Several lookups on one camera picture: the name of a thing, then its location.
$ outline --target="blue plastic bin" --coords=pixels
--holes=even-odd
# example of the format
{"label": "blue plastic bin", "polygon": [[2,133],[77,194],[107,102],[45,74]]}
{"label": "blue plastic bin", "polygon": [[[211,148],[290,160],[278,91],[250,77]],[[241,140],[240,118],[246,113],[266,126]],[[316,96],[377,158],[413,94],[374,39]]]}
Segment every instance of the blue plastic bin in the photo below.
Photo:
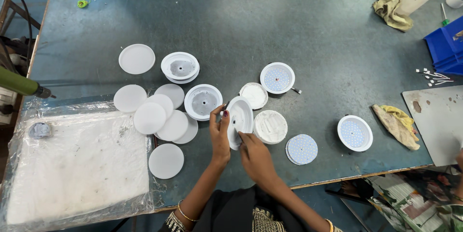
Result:
{"label": "blue plastic bin", "polygon": [[463,38],[453,40],[460,31],[463,31],[463,16],[424,37],[437,72],[463,75]]}

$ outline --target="hand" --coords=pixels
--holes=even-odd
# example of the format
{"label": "hand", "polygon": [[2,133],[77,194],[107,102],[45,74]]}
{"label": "hand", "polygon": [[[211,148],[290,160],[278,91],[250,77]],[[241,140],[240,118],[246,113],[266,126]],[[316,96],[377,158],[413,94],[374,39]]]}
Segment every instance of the hand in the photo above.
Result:
{"label": "hand", "polygon": [[460,153],[456,156],[456,162],[460,166],[460,169],[463,170],[463,150],[460,150]]}
{"label": "hand", "polygon": [[282,180],[273,167],[269,149],[251,133],[238,132],[238,134],[243,140],[239,151],[246,173],[261,189],[270,193],[270,190],[280,185]]}
{"label": "hand", "polygon": [[230,144],[228,143],[227,129],[230,123],[230,113],[225,110],[222,119],[216,123],[217,115],[224,108],[221,105],[214,109],[209,116],[209,131],[212,140],[212,161],[220,166],[225,166],[230,160]]}

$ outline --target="green handle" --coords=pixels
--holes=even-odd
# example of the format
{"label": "green handle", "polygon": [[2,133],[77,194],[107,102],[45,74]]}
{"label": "green handle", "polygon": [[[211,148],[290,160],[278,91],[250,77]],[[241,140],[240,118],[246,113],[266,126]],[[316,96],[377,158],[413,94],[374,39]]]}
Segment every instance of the green handle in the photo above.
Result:
{"label": "green handle", "polygon": [[32,95],[36,92],[38,83],[0,67],[0,87],[21,95]]}

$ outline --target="bracelet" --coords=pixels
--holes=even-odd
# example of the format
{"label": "bracelet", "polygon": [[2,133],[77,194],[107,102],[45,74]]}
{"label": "bracelet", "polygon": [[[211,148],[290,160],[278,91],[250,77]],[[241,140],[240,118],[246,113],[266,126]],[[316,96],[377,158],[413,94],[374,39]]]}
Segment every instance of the bracelet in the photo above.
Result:
{"label": "bracelet", "polygon": [[177,204],[177,207],[178,207],[178,210],[180,210],[180,213],[181,213],[186,219],[188,219],[189,221],[191,221],[191,222],[198,222],[199,219],[198,219],[198,220],[193,220],[193,219],[187,217],[187,216],[183,213],[183,211],[180,209],[180,202],[182,202],[182,201],[183,201],[183,200],[179,201],[178,204]]}
{"label": "bracelet", "polygon": [[333,226],[333,223],[331,223],[331,221],[325,219],[328,223],[330,223],[330,232],[333,232],[334,231],[334,226]]}
{"label": "bracelet", "polygon": [[463,201],[463,199],[462,199],[462,198],[458,197],[458,196],[457,196],[457,195],[455,195],[455,194],[453,195],[453,197],[454,197],[456,200],[459,200],[459,201]]}

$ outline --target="screwdriver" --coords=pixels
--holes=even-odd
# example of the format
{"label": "screwdriver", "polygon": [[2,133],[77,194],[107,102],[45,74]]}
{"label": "screwdriver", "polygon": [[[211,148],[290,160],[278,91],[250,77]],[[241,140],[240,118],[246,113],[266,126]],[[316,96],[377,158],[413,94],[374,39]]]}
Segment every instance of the screwdriver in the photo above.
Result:
{"label": "screwdriver", "polygon": [[441,3],[440,6],[442,7],[442,12],[443,12],[443,17],[444,17],[442,25],[447,26],[450,21],[449,19],[447,19],[447,16],[445,15],[445,10],[443,9],[443,3]]}

